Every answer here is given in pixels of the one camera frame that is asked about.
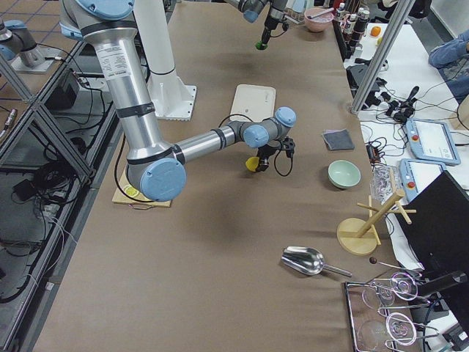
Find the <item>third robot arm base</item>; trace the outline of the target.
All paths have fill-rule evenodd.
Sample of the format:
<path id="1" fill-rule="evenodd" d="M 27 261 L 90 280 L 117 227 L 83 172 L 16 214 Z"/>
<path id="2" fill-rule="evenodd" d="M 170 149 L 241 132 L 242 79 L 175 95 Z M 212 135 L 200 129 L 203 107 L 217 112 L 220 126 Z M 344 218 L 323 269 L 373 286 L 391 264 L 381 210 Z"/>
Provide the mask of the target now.
<path id="1" fill-rule="evenodd" d="M 46 59 L 26 24 L 19 20 L 1 20 L 1 55 L 18 73 L 44 74 L 52 65 Z"/>

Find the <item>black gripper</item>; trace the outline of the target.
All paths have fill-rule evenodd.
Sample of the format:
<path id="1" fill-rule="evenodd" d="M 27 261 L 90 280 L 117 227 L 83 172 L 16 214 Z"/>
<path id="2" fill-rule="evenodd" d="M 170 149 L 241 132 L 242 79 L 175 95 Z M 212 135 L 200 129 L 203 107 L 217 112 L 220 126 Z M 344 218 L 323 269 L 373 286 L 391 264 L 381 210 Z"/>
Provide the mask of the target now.
<path id="1" fill-rule="evenodd" d="M 275 152 L 283 149 L 284 143 L 280 141 L 269 142 L 266 145 L 260 147 L 257 150 L 256 156 L 259 158 L 259 162 L 255 169 L 256 172 L 264 172 L 269 167 L 269 157 L 274 155 Z"/>
<path id="2" fill-rule="evenodd" d="M 273 30 L 276 29 L 277 25 L 281 22 L 281 12 L 269 12 L 264 22 L 264 30 L 261 37 L 261 42 L 268 45 L 270 35 Z"/>

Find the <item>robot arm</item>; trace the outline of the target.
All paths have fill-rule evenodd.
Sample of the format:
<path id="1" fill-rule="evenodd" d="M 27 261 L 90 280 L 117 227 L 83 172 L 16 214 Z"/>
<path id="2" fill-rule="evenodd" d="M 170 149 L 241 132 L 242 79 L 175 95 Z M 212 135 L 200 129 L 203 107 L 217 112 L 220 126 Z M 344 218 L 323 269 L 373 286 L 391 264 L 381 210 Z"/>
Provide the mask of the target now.
<path id="1" fill-rule="evenodd" d="M 261 122 L 230 122 L 176 144 L 163 139 L 159 116 L 194 101 L 194 88 L 175 70 L 161 1 L 63 1 L 62 33 L 90 44 L 98 58 L 129 145 L 127 179 L 147 199 L 174 199 L 185 164 L 237 142 L 261 148 L 282 142 L 296 122 L 288 107 Z"/>
<path id="2" fill-rule="evenodd" d="M 260 51 L 267 48 L 267 44 L 271 38 L 271 32 L 276 29 L 279 23 L 282 25 L 284 32 L 289 28 L 284 14 L 287 5 L 287 1 L 285 0 L 228 0 L 226 3 L 237 8 L 249 23 L 255 22 L 265 6 L 269 5 L 268 14 L 264 22 L 264 31 L 261 40 L 256 44 L 256 48 Z"/>

